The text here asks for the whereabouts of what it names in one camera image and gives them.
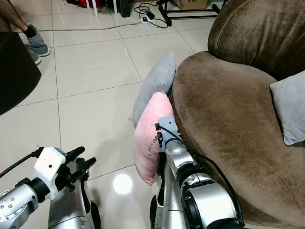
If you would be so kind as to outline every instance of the brown sofa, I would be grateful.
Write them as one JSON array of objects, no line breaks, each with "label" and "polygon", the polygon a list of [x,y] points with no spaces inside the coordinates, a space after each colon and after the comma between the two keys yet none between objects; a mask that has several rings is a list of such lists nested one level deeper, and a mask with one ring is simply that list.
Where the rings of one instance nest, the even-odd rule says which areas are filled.
[{"label": "brown sofa", "polygon": [[208,48],[174,79],[183,139],[222,169],[246,223],[304,229],[305,144],[284,144],[269,85],[305,70],[305,0],[230,0]]}]

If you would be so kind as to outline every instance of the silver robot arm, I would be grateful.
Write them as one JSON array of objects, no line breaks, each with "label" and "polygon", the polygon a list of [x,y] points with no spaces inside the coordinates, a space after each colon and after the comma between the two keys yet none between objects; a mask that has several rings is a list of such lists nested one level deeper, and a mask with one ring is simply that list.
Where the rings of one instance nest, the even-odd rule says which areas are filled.
[{"label": "silver robot arm", "polygon": [[34,179],[25,178],[13,190],[0,194],[0,228],[19,229],[39,203],[48,198],[60,199],[58,196],[64,187],[72,192],[73,183],[88,176],[88,169],[96,161],[77,158],[84,150],[78,147],[66,154],[58,148],[43,148],[34,166]]},{"label": "silver robot arm", "polygon": [[174,117],[159,119],[156,129],[162,130],[159,143],[166,153],[166,161],[161,174],[164,182],[163,214],[161,216],[160,203],[157,203],[159,208],[155,228],[244,228],[238,224],[236,209],[227,191],[208,175],[207,170],[196,162],[186,146],[176,139],[180,137]]}]

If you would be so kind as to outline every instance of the black sock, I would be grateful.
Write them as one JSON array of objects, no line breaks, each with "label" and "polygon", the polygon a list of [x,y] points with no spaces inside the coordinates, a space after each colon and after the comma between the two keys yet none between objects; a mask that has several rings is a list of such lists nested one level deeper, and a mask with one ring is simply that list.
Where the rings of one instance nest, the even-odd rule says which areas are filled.
[{"label": "black sock", "polygon": [[27,36],[27,38],[31,38],[36,35],[35,29],[31,26],[28,26],[28,29],[26,31],[24,31],[23,33]]}]

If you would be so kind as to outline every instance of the power strip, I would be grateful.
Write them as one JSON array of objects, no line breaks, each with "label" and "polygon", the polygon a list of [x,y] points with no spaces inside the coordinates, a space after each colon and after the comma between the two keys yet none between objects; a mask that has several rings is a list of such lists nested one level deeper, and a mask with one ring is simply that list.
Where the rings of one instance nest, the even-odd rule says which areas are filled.
[{"label": "power strip", "polygon": [[148,17],[146,17],[146,16],[143,16],[143,17],[141,17],[141,23],[143,24],[143,25],[151,25],[150,23],[153,23],[153,24],[155,24],[155,19],[149,19]]}]

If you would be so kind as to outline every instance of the red object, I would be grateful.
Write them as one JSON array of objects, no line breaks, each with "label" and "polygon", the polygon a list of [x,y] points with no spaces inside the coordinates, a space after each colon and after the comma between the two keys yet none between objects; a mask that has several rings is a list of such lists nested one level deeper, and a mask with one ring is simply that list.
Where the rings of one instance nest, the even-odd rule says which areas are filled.
[{"label": "red object", "polygon": [[[83,8],[87,8],[87,2],[86,0],[80,0],[80,6],[83,7]],[[102,4],[100,3],[99,0],[96,0],[96,7],[101,7]],[[92,4],[92,0],[89,0],[89,7],[90,8],[93,8],[93,4]]]}]

